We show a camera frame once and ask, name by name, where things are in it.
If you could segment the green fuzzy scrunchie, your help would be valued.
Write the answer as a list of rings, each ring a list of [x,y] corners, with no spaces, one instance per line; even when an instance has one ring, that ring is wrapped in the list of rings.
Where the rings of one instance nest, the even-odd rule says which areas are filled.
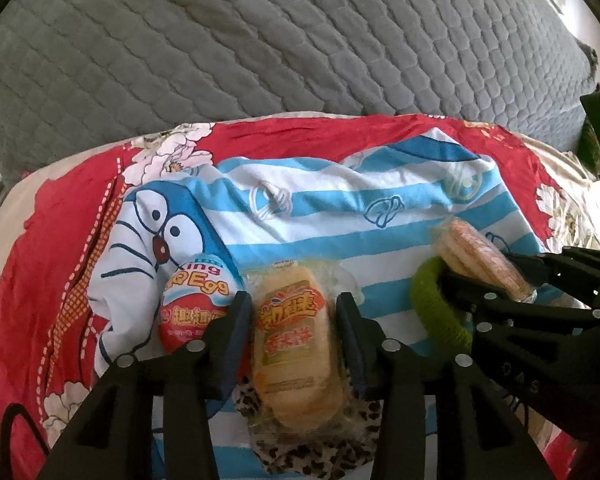
[[[426,330],[431,354],[451,359],[471,352],[472,333],[466,328],[466,314],[454,310],[443,298],[438,285],[442,272],[448,270],[439,257],[422,263],[411,280],[411,305]]]

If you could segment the leopard print scrunchie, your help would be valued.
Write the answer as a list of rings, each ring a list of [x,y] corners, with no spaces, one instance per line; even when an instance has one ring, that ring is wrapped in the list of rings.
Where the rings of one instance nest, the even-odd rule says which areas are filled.
[[[247,378],[232,401],[247,422],[250,448],[266,472],[341,479],[374,460],[382,415],[380,401],[367,401],[352,388],[346,393],[336,415],[315,430],[284,427]]]

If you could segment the red floral quilt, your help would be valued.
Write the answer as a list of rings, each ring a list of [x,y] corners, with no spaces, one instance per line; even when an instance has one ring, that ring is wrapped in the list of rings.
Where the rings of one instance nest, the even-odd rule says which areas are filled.
[[[30,414],[12,428],[14,475],[38,474],[44,457],[36,438],[54,442],[92,383],[105,322],[87,304],[87,285],[126,192],[235,157],[306,156],[366,168],[382,146],[406,140],[419,145],[406,201],[417,223],[436,220],[422,203],[444,196],[513,252],[600,249],[600,180],[573,155],[486,122],[278,115],[187,124],[65,158],[20,181],[0,208],[0,423],[13,403]]]

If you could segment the pink packaged rice cracker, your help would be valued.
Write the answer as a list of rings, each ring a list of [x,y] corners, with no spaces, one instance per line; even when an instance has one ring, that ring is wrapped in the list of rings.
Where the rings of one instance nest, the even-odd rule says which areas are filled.
[[[516,266],[465,220],[450,217],[434,226],[431,245],[456,274],[504,290],[514,301],[533,302],[536,299],[535,288]]]

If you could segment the yellow packaged rice cracker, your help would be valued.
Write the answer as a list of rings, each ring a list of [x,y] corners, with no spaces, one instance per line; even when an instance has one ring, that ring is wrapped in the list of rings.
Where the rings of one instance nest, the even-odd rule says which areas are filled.
[[[245,284],[258,422],[290,438],[340,434],[350,393],[336,300],[343,292],[363,297],[355,278],[336,260],[303,259],[249,269]]]

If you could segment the blue striped Doraemon cloth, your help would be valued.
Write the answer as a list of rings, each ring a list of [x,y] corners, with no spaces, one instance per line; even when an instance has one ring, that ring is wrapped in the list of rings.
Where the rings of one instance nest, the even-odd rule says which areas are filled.
[[[404,344],[430,349],[411,305],[411,280],[434,257],[432,228],[450,217],[468,221],[444,196],[422,203],[436,220],[411,217],[406,201],[418,152],[414,140],[382,146],[366,168],[314,157],[235,157],[135,185],[123,195],[88,284],[88,303],[106,322],[96,374],[125,353],[141,360],[166,354],[158,335],[162,294],[175,271],[199,254],[220,257],[245,290],[249,269],[336,260],[358,284],[362,315]]]

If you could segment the red surprise egg toy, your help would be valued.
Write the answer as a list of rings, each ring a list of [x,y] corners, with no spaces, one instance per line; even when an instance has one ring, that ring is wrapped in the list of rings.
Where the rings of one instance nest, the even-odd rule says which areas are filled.
[[[218,256],[199,254],[169,278],[159,309],[158,335],[166,354],[192,339],[226,315],[240,284]]]

